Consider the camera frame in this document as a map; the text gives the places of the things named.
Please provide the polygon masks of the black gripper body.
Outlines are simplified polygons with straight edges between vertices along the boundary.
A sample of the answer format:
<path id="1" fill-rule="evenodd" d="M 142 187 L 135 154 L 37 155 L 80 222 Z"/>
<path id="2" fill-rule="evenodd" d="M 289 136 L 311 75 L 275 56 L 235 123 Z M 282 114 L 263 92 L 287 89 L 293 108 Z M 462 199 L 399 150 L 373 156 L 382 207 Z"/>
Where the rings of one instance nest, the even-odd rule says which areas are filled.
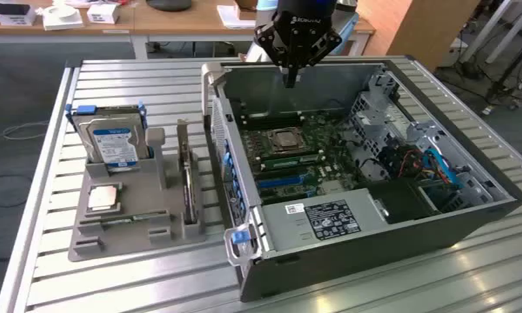
<path id="1" fill-rule="evenodd" d="M 333 13 L 333 1 L 279 1 L 274 27 L 282 42 L 290 42 L 295 36 L 315 42 L 331 30 Z"/>

